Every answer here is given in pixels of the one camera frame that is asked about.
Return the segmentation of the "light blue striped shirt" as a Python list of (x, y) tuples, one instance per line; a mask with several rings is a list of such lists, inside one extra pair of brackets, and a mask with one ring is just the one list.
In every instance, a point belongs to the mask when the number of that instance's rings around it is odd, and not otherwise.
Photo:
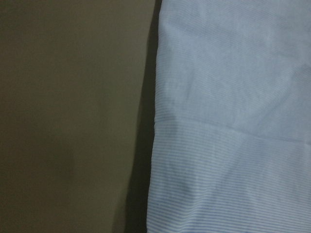
[(147, 231), (310, 230), (310, 1), (164, 0)]

